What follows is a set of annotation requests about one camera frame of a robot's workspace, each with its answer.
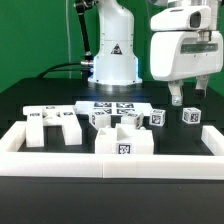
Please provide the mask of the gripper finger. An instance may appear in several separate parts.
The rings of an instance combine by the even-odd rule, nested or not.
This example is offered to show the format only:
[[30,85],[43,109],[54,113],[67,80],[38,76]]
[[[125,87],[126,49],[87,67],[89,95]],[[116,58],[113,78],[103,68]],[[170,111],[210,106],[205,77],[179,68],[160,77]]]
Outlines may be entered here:
[[194,91],[194,96],[202,100],[206,97],[207,86],[209,82],[208,75],[201,75],[196,78],[196,87]]
[[181,106],[183,103],[182,86],[182,80],[174,80],[168,83],[173,106]]

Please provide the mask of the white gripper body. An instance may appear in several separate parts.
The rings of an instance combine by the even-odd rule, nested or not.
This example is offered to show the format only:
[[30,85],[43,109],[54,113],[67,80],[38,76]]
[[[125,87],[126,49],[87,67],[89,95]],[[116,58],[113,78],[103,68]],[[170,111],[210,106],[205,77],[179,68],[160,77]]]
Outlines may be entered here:
[[212,5],[179,6],[153,16],[150,68],[155,80],[173,81],[220,72],[223,37]]

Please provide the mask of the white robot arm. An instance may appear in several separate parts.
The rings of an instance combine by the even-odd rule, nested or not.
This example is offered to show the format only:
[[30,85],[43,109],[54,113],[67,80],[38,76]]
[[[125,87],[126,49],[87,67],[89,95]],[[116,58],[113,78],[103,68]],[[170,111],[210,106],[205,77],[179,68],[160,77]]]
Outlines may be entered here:
[[[166,81],[172,104],[183,102],[186,78],[197,80],[195,96],[206,96],[209,76],[223,67],[223,37],[219,32],[224,0],[148,0],[165,9],[150,19],[150,71]],[[95,2],[100,19],[100,49],[93,59],[91,86],[124,91],[142,84],[133,53],[134,17],[116,0]]]

